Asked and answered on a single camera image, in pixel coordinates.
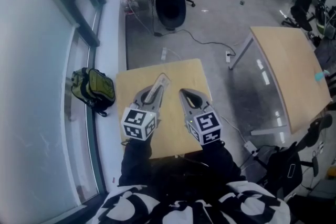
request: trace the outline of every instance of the wooden table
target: wooden table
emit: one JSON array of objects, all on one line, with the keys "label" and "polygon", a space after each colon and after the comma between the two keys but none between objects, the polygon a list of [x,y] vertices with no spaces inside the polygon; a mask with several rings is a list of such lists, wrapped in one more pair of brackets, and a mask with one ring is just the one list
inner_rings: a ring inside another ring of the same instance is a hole
[{"label": "wooden table", "polygon": [[[171,84],[163,95],[160,109],[161,122],[153,134],[151,158],[201,150],[197,140],[184,126],[184,113],[178,95],[181,88],[190,88],[204,92],[212,100],[199,59],[133,69],[118,74],[115,90],[119,122],[125,107],[133,102],[135,95],[143,88],[154,84],[161,73],[165,73],[170,78]],[[127,138],[121,133],[121,139],[124,141]]]},{"label": "wooden table", "polygon": [[301,29],[286,27],[251,27],[229,68],[233,69],[248,47],[255,43],[276,84],[287,125],[254,130],[252,135],[289,132],[307,126],[330,102],[325,79],[315,81],[322,72],[317,58]]}]

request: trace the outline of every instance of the concrete floor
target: concrete floor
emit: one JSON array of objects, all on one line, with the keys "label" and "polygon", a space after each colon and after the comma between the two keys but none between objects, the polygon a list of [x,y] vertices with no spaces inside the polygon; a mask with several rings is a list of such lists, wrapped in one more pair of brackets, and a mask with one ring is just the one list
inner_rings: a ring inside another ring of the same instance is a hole
[{"label": "concrete floor", "polygon": [[[244,6],[240,0],[194,0],[196,7],[187,5],[185,23],[179,29],[190,31],[201,42],[223,42],[230,45],[235,51],[239,48],[249,33],[250,26],[280,26],[283,16],[280,10],[288,14],[292,5],[291,0],[246,0]],[[152,30],[151,12],[139,14],[143,23]],[[155,31],[167,31],[157,20],[154,13]],[[161,61],[162,48],[168,51],[165,61]],[[251,140],[257,147],[262,145],[289,146],[300,140],[307,132],[308,126],[294,135],[249,135],[249,131],[259,127],[277,125],[277,118],[284,122],[281,103],[272,78],[270,84],[265,85],[262,78],[260,64],[264,67],[260,52],[252,45],[241,62],[232,71],[225,62],[227,47],[218,44],[201,45],[195,42],[188,33],[180,32],[154,37],[144,29],[134,16],[127,18],[127,53],[128,68],[140,68],[184,59],[199,58],[202,62],[209,89],[213,98],[213,105],[220,115],[227,118],[238,127],[246,140]],[[241,165],[249,153],[243,148],[239,133],[223,121],[226,133],[222,139],[226,148],[231,152],[235,162]],[[333,124],[326,131],[326,145],[318,156],[320,173],[313,180],[314,186],[319,178],[325,176],[326,170],[335,158],[336,136]],[[313,151],[318,144],[300,152],[301,160],[311,161]],[[267,160],[272,153],[264,147],[259,156]],[[243,173],[250,181],[256,182],[265,174],[265,170],[256,162],[248,161],[243,167]],[[303,184],[310,186],[312,169],[303,176]],[[306,194],[307,191],[299,186],[296,193]]]}]

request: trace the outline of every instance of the patterned fabric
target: patterned fabric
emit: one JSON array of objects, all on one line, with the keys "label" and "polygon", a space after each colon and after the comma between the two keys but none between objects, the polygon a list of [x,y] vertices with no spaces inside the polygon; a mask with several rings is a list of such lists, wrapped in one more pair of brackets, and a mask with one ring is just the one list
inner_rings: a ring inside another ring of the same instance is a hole
[{"label": "patterned fabric", "polygon": [[150,187],[119,187],[110,193],[93,224],[114,223],[290,223],[287,204],[255,183],[232,182],[218,201],[157,199]]}]

